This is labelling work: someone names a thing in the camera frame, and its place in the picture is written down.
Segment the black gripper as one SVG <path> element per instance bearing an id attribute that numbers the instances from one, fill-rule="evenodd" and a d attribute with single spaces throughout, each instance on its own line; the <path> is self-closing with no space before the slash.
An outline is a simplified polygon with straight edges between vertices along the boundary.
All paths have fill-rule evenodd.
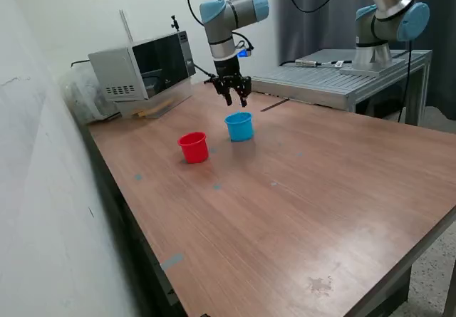
<path id="1" fill-rule="evenodd" d="M 242 77 L 238 57 L 214 60 L 214 66 L 217 76 L 212 79 L 212 84 L 217 94 L 225 99 L 227 106 L 231 106 L 232 97 L 229 91 L 230 88 L 236 89 L 241 105 L 245 108 L 247 98 L 252 92 L 252 80 L 250 77 Z"/>

